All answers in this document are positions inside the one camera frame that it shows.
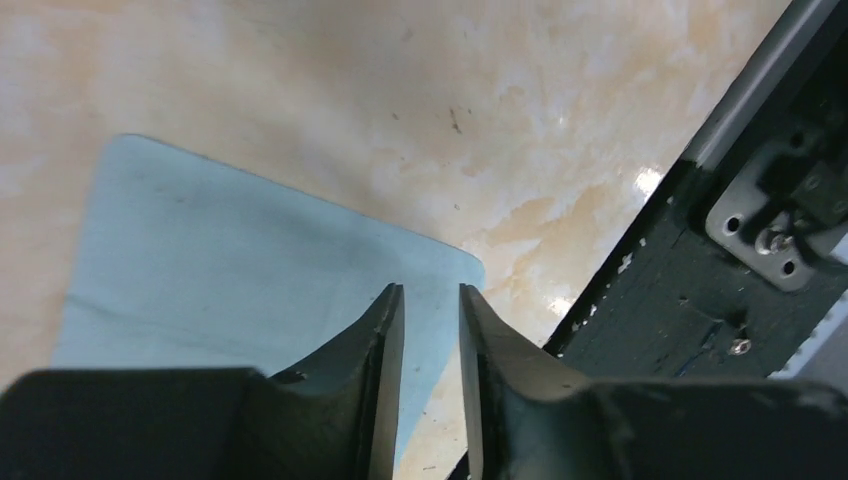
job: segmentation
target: marble surface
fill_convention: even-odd
[[[541,344],[788,0],[0,0],[0,384],[139,133],[467,250]],[[399,478],[464,449],[454,355]]]

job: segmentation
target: stained surface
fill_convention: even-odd
[[[541,344],[787,3],[0,0],[0,381],[127,132],[471,252]],[[401,478],[464,450],[457,360]]]

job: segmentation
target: screw hole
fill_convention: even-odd
[[[792,135],[792,137],[789,139],[789,145],[791,145],[792,148],[803,147],[804,146],[804,132],[796,132],[794,135]]]
[[[795,273],[795,262],[789,260],[788,262],[783,264],[783,275],[789,276]]]
[[[727,219],[727,223],[724,224],[725,233],[728,235],[732,235],[739,231],[739,227],[742,226],[742,221],[739,220],[739,217],[730,217]]]

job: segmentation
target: light blue towel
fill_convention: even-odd
[[[404,285],[396,458],[457,341],[468,253],[138,136],[103,152],[53,365],[282,370]]]

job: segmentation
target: bolt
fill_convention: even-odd
[[[848,202],[845,200],[839,200],[833,204],[833,213],[842,215],[845,212],[848,212]]]
[[[751,350],[751,340],[748,338],[734,338],[733,342],[730,344],[730,349],[727,353],[738,357],[740,355],[745,355]]]
[[[760,255],[774,255],[789,250],[792,246],[792,236],[777,228],[767,228],[757,235],[754,249]]]
[[[821,185],[821,177],[818,175],[810,175],[804,180],[804,188],[806,190],[815,190],[819,185]]]

